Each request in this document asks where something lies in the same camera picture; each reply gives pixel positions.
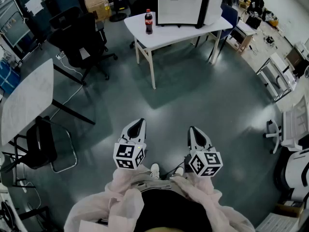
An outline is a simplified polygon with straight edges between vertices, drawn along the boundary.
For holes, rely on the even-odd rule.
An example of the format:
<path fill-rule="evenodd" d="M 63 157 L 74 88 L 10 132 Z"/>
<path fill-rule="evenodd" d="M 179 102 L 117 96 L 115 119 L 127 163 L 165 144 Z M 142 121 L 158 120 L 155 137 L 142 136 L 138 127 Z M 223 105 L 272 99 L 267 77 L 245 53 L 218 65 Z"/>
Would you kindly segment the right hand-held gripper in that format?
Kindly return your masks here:
<path fill-rule="evenodd" d="M 197 177 L 213 177 L 223 167 L 222 158 L 210 138 L 199 128 L 191 126 L 188 130 L 188 147 L 196 150 L 189 155 L 185 164 L 189 173 Z"/>

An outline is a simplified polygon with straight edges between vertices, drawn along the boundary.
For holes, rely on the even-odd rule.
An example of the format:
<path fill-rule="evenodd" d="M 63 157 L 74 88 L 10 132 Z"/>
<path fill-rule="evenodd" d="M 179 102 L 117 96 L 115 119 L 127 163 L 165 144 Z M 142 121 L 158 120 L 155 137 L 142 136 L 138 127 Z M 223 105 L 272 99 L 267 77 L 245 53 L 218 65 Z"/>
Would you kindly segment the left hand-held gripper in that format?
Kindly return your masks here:
<path fill-rule="evenodd" d="M 145 158 L 146 120 L 137 119 L 121 132 L 120 139 L 114 144 L 113 159 L 117 168 L 136 170 Z"/>

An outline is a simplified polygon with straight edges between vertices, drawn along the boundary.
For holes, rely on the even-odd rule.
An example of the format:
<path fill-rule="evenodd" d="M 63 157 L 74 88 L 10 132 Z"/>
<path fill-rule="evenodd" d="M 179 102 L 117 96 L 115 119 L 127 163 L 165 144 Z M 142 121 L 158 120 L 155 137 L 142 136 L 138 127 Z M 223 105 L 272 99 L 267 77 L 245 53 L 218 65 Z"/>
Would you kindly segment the cola bottle red cap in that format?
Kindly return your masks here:
<path fill-rule="evenodd" d="M 153 16 L 150 9 L 146 10 L 145 14 L 145 26 L 146 34 L 150 35 L 153 33 Z"/>

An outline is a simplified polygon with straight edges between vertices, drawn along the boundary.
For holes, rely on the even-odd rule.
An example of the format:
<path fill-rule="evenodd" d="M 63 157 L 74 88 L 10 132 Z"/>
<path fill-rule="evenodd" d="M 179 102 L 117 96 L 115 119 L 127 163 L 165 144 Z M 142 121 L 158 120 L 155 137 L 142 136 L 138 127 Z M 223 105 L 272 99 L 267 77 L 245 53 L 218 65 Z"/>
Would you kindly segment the white black-edged cabinet box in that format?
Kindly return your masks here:
<path fill-rule="evenodd" d="M 212 25 L 222 15 L 222 0 L 152 0 L 158 26 Z"/>

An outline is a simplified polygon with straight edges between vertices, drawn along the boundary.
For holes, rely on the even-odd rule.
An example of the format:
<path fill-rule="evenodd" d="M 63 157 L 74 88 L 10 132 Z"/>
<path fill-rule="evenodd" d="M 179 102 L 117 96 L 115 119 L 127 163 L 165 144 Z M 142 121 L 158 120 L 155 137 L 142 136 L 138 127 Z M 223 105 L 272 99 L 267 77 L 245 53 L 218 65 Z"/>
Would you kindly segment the person's right forearm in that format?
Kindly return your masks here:
<path fill-rule="evenodd" d="M 210 177 L 197 177 L 194 173 L 188 173 L 184 176 L 175 174 L 170 179 L 193 201 L 205 206 L 206 210 L 221 209 L 219 200 L 222 193 L 214 188 Z"/>

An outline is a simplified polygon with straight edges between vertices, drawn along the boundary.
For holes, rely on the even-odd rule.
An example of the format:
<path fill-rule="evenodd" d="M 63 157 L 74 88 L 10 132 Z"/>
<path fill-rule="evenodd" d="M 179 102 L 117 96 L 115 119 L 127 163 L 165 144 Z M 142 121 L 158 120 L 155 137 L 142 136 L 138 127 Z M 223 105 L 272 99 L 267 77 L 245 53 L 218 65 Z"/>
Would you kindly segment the person's left shoe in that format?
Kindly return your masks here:
<path fill-rule="evenodd" d="M 159 165 L 157 163 L 153 163 L 150 168 L 150 176 L 154 179 L 160 179 Z"/>

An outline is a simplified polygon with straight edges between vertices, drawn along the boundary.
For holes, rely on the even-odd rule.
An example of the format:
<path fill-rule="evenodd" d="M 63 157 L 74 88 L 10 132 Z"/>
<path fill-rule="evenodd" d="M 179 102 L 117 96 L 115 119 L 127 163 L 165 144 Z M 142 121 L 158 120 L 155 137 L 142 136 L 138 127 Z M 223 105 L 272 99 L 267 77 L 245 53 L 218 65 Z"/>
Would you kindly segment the person's torso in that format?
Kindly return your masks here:
<path fill-rule="evenodd" d="M 144 202 L 134 232 L 162 227 L 183 232 L 213 232 L 204 207 L 172 181 L 146 176 L 134 181 L 131 187 L 141 192 Z"/>

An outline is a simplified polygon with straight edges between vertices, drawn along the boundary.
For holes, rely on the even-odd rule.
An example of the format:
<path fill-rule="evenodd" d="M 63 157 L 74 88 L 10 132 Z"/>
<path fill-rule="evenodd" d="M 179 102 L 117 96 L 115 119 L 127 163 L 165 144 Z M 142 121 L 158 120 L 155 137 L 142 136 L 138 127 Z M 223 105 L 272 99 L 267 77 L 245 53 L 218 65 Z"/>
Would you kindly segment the white table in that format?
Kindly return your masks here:
<path fill-rule="evenodd" d="M 218 35 L 215 36 L 214 48 L 210 58 L 210 63 L 214 65 L 219 55 L 218 44 L 222 30 L 232 28 L 232 25 L 226 19 L 220 17 L 215 23 L 203 26 L 200 29 L 193 26 L 154 26 L 153 33 L 148 35 L 145 32 L 144 14 L 128 17 L 124 20 L 124 23 L 134 37 L 137 63 L 140 62 L 139 53 L 142 53 L 149 63 L 153 89 L 156 89 L 152 57 L 154 50 L 217 31 Z"/>

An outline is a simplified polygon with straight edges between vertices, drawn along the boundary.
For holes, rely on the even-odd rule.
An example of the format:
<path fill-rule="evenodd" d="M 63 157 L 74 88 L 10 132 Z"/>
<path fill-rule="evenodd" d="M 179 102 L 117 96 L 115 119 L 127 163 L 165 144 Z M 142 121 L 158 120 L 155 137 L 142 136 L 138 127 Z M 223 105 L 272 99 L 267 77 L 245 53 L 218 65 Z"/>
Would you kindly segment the white metal rack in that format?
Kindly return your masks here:
<path fill-rule="evenodd" d="M 270 93 L 274 102 L 278 102 L 296 88 L 297 81 L 288 65 L 277 53 L 273 53 L 256 72 Z"/>

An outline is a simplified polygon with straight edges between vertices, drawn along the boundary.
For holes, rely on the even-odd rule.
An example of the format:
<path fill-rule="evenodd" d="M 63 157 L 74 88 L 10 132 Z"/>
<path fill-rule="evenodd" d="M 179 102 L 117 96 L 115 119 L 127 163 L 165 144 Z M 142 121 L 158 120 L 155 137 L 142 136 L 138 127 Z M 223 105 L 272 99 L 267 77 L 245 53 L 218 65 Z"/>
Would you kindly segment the black office chair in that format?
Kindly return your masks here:
<path fill-rule="evenodd" d="M 111 57 L 118 60 L 114 53 L 104 54 L 106 41 L 96 30 L 93 13 L 81 15 L 64 29 L 56 29 L 47 37 L 47 41 L 64 52 L 70 66 L 85 70 L 81 78 L 82 83 L 94 66 L 104 74 L 106 80 L 109 80 L 109 75 L 99 64 Z"/>
<path fill-rule="evenodd" d="M 82 15 L 83 11 L 79 7 L 74 6 L 52 17 L 49 20 L 49 23 L 53 30 L 64 29 L 70 26 Z"/>

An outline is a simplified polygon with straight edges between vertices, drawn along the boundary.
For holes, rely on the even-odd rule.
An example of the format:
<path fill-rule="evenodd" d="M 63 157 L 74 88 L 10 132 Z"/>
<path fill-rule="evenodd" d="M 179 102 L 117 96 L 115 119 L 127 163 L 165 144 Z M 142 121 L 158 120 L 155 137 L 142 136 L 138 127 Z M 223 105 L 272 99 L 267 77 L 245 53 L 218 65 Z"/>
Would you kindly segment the small wooden cabinet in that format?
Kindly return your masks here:
<path fill-rule="evenodd" d="M 227 42 L 242 55 L 249 47 L 255 34 L 256 30 L 240 20 L 228 36 Z"/>

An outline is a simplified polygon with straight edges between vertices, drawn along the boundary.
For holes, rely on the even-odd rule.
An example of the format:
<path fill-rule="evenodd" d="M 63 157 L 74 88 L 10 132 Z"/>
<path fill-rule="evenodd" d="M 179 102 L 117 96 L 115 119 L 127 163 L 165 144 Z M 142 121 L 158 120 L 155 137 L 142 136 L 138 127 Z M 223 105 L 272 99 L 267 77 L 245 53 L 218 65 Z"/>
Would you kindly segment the blue chair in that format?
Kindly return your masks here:
<path fill-rule="evenodd" d="M 211 25 L 204 25 L 200 29 L 196 29 L 195 37 L 198 37 L 195 47 L 197 47 L 199 38 L 206 34 L 211 35 L 215 39 L 214 47 L 211 51 L 210 60 L 211 64 L 215 64 L 217 58 L 225 45 L 227 37 L 230 35 L 232 30 L 235 29 L 238 23 L 238 12 L 231 6 L 226 4 L 221 5 L 222 15 L 221 17 L 212 23 Z"/>

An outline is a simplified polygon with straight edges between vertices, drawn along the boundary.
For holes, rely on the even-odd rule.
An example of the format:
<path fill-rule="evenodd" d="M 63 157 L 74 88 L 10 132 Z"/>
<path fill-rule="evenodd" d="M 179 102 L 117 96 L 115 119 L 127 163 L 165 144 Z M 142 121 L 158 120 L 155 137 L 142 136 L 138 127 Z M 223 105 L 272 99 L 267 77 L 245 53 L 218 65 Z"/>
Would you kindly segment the brown cardboard box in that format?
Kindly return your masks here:
<path fill-rule="evenodd" d="M 108 0 L 84 0 L 87 10 L 95 17 L 96 22 L 104 21 L 111 15 L 111 8 Z"/>

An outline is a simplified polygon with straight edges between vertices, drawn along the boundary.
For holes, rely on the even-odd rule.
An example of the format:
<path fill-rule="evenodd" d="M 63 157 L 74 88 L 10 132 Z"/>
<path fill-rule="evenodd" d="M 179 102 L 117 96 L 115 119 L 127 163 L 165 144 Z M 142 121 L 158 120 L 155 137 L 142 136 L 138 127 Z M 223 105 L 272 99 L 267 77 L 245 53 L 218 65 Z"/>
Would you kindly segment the blue bag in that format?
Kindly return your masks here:
<path fill-rule="evenodd" d="M 10 64 L 2 58 L 0 60 L 0 87 L 7 94 L 11 94 L 20 84 L 20 74 L 15 72 Z"/>

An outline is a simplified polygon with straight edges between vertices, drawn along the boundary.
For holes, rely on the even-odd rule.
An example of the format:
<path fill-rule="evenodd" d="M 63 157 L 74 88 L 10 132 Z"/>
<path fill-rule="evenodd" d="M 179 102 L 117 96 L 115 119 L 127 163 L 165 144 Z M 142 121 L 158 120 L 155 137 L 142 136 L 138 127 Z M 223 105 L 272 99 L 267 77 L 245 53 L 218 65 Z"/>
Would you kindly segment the black metal-frame chair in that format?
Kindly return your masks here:
<path fill-rule="evenodd" d="M 57 160 L 57 151 L 53 138 L 52 127 L 57 126 L 64 130 L 68 136 L 71 151 L 74 157 L 74 164 L 61 170 L 56 170 L 54 162 Z M 17 165 L 24 164 L 31 169 L 39 169 L 50 165 L 54 173 L 58 174 L 75 167 L 78 164 L 78 157 L 73 146 L 71 133 L 63 126 L 50 121 L 50 117 L 37 117 L 35 124 L 28 129 L 26 135 L 18 134 L 13 142 L 14 153 L 3 152 L 2 165 L 0 166 L 0 183 L 7 188 L 22 188 L 19 184 L 26 181 L 26 178 L 17 178 Z"/>

